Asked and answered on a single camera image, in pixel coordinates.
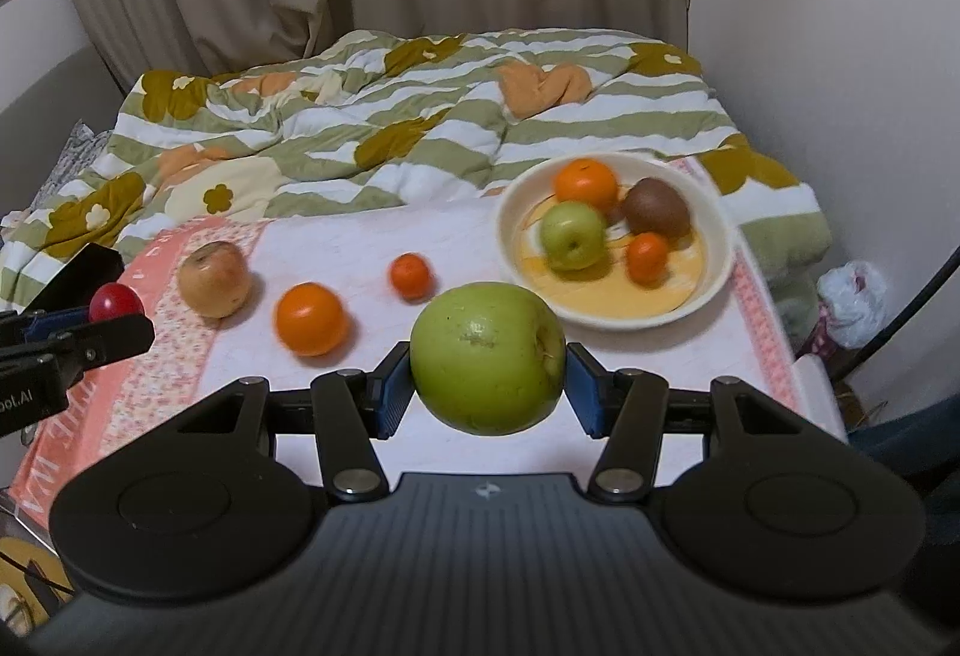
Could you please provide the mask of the red cherry tomato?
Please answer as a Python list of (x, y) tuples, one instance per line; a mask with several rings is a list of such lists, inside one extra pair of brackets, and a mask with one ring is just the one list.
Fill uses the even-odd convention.
[(132, 287), (120, 282), (108, 282), (94, 292), (88, 305), (88, 318), (91, 323), (115, 320), (127, 315), (143, 315), (142, 299)]

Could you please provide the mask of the grey sofa headboard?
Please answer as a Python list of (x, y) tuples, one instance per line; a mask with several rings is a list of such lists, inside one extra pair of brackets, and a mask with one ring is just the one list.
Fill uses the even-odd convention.
[(3, 109), (3, 213), (34, 198), (78, 120), (99, 133), (114, 125), (123, 100), (98, 50), (85, 47)]

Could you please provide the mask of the small mandarin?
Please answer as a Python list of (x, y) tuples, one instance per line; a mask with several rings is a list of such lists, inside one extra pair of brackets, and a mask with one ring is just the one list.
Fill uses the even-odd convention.
[(658, 284), (669, 266), (669, 240), (656, 232), (641, 232), (626, 247), (625, 264), (631, 281), (641, 285)]
[(421, 255), (402, 253), (389, 266), (389, 282), (399, 297), (416, 302), (433, 292), (433, 271)]

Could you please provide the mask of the large orange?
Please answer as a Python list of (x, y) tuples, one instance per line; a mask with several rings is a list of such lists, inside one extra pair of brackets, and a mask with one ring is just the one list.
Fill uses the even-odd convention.
[(274, 307), (275, 333), (291, 353), (325, 356), (348, 336), (350, 319), (337, 294), (317, 282), (293, 285)]

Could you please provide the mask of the small mandarin in bowl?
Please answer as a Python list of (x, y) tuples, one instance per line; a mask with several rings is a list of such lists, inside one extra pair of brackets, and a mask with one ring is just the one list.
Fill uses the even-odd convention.
[(669, 240), (656, 232), (641, 232), (626, 247), (625, 264), (631, 281), (641, 285), (658, 284), (669, 266)]

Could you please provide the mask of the large green apple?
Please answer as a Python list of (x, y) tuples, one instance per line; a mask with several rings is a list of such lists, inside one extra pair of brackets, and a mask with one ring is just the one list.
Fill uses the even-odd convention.
[(472, 282), (439, 294), (410, 333), (420, 401), (466, 434), (517, 434), (550, 417), (565, 359), (565, 330), (553, 310), (507, 282)]

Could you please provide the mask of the cream oval fruit bowl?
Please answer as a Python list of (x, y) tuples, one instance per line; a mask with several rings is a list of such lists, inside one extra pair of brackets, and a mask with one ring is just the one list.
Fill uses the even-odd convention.
[(680, 161), (667, 164), (631, 152), (596, 152), (592, 158), (612, 168), (622, 190), (647, 177), (662, 180), (690, 209), (692, 234), (670, 253), (664, 282), (652, 287), (631, 281), (626, 271), (630, 232), (623, 222), (607, 229), (607, 257), (601, 263), (567, 276), (548, 268), (540, 222), (555, 206), (553, 177), (568, 163), (565, 158), (529, 168), (498, 197), (493, 227), (503, 271), (544, 299), (558, 317), (596, 330), (647, 330), (698, 312), (719, 294), (736, 259), (734, 230), (716, 191)]

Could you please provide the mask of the green apple in bowl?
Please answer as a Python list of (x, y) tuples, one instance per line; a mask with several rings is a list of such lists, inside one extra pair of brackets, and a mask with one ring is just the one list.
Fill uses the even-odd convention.
[(589, 204), (562, 201), (540, 221), (539, 242), (553, 271), (569, 273), (592, 268), (605, 257), (604, 216)]

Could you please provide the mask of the brown kiwi in bowl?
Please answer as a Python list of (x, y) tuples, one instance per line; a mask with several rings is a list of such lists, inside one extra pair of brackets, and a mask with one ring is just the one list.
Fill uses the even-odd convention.
[(652, 232), (679, 240), (692, 230), (692, 214), (682, 195), (656, 177), (644, 177), (625, 193), (620, 213), (631, 234)]

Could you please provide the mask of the orange in bowl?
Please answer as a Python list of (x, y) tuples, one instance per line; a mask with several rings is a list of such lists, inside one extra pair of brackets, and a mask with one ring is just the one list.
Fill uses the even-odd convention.
[(579, 201), (612, 216), (619, 206), (619, 177), (601, 161), (574, 159), (553, 177), (553, 195), (558, 201)]

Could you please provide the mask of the white plastic bag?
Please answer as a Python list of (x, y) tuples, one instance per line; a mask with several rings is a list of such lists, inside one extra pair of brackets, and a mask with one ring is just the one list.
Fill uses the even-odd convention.
[(836, 346), (861, 349), (889, 319), (887, 281), (873, 264), (848, 261), (828, 269), (815, 283), (825, 310), (825, 331)]

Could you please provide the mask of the green striped floral duvet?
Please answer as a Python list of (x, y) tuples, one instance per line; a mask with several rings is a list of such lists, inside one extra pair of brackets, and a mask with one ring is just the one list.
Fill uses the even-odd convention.
[(205, 216), (464, 200), (545, 159), (610, 151), (697, 159), (768, 281), (830, 248), (814, 190), (748, 144), (680, 47), (603, 29), (355, 31), (296, 62), (142, 74), (96, 161), (3, 242), (3, 307), (26, 307), (90, 243), (133, 257)]

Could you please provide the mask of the grey patterned pillow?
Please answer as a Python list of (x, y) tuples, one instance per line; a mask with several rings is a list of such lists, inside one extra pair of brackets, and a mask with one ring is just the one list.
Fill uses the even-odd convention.
[(82, 174), (83, 170), (90, 168), (104, 151), (109, 138), (109, 130), (94, 131), (83, 120), (76, 120), (70, 128), (59, 158), (41, 188), (36, 191), (29, 207), (36, 209), (44, 200), (57, 195), (68, 182)]

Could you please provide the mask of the yellow-red apple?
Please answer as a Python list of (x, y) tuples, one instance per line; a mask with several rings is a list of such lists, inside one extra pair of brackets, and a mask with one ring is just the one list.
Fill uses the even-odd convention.
[(179, 296), (190, 310), (209, 320), (231, 317), (245, 304), (251, 289), (251, 271), (233, 242), (202, 245), (178, 269)]

